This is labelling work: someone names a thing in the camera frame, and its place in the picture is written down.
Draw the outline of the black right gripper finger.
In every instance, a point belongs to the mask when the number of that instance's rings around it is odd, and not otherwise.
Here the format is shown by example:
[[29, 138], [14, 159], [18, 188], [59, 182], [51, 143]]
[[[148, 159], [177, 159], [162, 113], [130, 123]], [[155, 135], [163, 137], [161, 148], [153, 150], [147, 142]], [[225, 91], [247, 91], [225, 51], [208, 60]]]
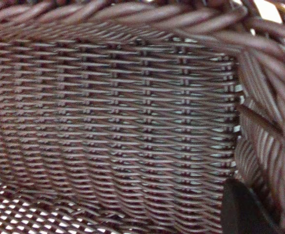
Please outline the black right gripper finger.
[[221, 207], [224, 234], [275, 234], [277, 226], [254, 192], [236, 179], [227, 179]]

